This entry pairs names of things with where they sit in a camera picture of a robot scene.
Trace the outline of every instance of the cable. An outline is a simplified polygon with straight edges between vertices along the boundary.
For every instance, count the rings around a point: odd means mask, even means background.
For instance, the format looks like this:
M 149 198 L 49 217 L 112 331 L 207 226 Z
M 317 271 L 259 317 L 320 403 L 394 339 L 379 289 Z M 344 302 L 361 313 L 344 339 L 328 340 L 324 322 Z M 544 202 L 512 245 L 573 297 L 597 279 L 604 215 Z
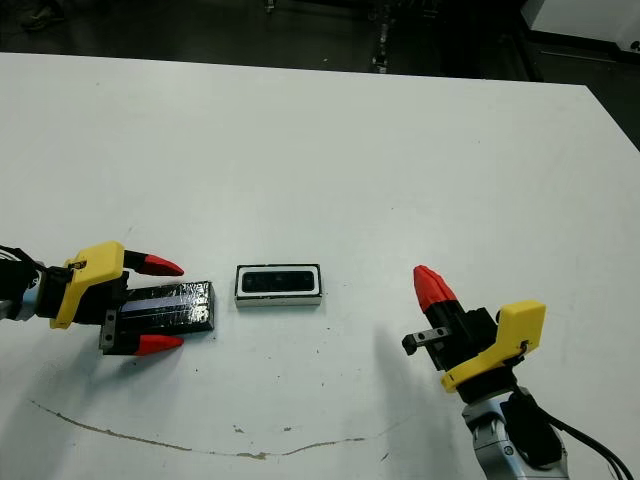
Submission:
M 4 250 L 5 252 L 7 252 L 7 253 L 13 255 L 14 257 L 16 257 L 18 260 L 30 263 L 33 266 L 33 268 L 36 269 L 36 270 L 40 270 L 41 272 L 44 272 L 44 271 L 47 270 L 47 268 L 45 266 L 40 265 L 38 262 L 33 260 L 29 255 L 24 253 L 19 248 L 11 248 L 11 247 L 5 247 L 4 245 L 0 245 L 0 250 Z
M 633 475 L 631 474 L 631 472 L 629 471 L 627 466 L 622 462 L 622 460 L 620 460 L 620 458 L 618 458 L 618 456 L 615 453 L 613 453 L 611 450 L 609 450 L 603 444 L 598 442 L 596 439 L 590 437 L 586 433 L 583 433 L 580 430 L 578 430 L 576 428 L 573 428 L 571 425 L 567 425 L 566 423 L 562 422 L 561 420 L 558 420 L 557 418 L 552 417 L 547 412 L 545 412 L 542 408 L 540 408 L 540 411 L 547 417 L 548 422 L 551 425 L 553 425 L 554 427 L 556 427 L 558 430 L 562 430 L 564 432 L 567 432 L 573 438 L 575 438 L 576 440 L 584 443 L 588 447 L 591 447 L 596 452 L 598 452 L 600 455 L 602 455 L 604 458 L 606 458 L 607 461 L 613 467 L 614 471 L 616 471 L 616 475 L 619 474 L 619 472 L 617 471 L 617 467 L 620 467 L 620 470 L 622 470 L 622 472 L 624 473 L 625 477 L 628 480 L 633 480 Z
M 542 415 L 545 417 L 545 419 L 547 420 L 547 422 L 549 422 L 550 425 L 553 425 L 558 430 L 566 432 L 567 434 L 571 435 L 573 438 L 575 438 L 579 442 L 584 443 L 586 446 L 592 448 L 593 450 L 598 452 L 600 455 L 602 455 L 604 459 L 607 462 L 609 462 L 609 465 L 611 465 L 611 468 L 613 468 L 613 472 L 617 480 L 624 480 L 625 478 L 627 480 L 634 480 L 633 475 L 631 474 L 627 466 L 624 464 L 624 462 L 620 460 L 620 458 L 615 453 L 613 453 L 603 444 L 598 442 L 596 439 L 590 437 L 586 433 L 581 432 L 577 428 L 574 428 L 571 425 L 568 425 L 563 421 L 558 420 L 557 418 L 551 416 L 533 400 L 533 397 L 525 395 L 525 393 L 520 389 L 518 385 L 513 385 L 513 392 L 516 395 L 520 396 L 521 398 L 529 401 L 536 409 L 538 409 L 538 411 L 542 413 Z

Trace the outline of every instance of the white table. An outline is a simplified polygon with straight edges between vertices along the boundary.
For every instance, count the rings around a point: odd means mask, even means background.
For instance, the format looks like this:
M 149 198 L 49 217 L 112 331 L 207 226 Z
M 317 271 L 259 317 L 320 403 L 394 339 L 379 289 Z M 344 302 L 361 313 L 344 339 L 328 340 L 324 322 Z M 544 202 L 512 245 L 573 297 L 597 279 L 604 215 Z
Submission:
M 461 400 L 400 346 L 427 327 L 420 263 L 466 308 L 548 304 L 521 384 L 640 474 L 640 155 L 586 88 L 16 54 L 0 72 L 2 242 L 60 264 L 114 239 L 217 292 L 215 336 L 143 359 L 3 321 L 0 478 L 483 478 Z M 320 263 L 323 304 L 237 310 L 235 266 L 265 262 Z M 574 478 L 609 477 L 565 442 Z

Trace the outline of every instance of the black and white device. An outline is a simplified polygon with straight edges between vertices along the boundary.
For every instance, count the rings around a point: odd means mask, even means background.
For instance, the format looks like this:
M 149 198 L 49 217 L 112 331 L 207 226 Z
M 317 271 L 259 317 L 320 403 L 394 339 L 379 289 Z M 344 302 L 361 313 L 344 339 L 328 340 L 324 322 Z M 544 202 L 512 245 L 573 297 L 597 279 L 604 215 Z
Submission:
M 236 305 L 319 305 L 322 300 L 317 264 L 238 265 Z

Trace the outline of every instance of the dark floor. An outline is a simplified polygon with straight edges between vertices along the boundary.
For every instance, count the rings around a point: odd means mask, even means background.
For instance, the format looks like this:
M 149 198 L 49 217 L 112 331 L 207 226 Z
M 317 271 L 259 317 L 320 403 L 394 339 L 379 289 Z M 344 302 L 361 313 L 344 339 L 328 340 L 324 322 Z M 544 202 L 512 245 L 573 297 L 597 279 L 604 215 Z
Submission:
M 476 3 L 447 2 L 464 11 Z M 278 0 L 267 15 L 263 0 L 66 0 L 66 22 L 25 33 L 20 18 L 34 3 L 0 0 L 0 51 L 367 72 L 377 39 L 366 3 L 347 9 Z M 482 11 L 443 26 L 428 3 L 404 0 L 394 11 L 389 73 L 532 78 L 517 48 L 519 24 L 496 14 L 502 10 L 477 2 Z M 586 84 L 640 148 L 640 65 L 598 51 L 533 41 L 525 47 L 545 81 Z

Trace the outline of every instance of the red fingertip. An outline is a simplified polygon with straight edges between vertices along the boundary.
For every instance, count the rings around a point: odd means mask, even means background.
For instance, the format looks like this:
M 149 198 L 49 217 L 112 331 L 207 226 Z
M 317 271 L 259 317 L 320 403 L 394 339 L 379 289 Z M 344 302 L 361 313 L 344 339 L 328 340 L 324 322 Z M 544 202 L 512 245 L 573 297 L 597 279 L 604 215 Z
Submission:
M 184 270 L 175 263 L 155 255 L 147 255 L 142 266 L 136 271 L 144 275 L 162 275 L 172 277 L 179 277 L 184 274 Z
M 169 337 L 167 335 L 140 335 L 140 346 L 134 355 L 139 357 L 152 353 L 162 352 L 171 348 L 179 347 L 184 343 L 180 337 Z
M 413 269 L 413 285 L 423 312 L 434 303 L 457 300 L 442 277 L 424 265 Z

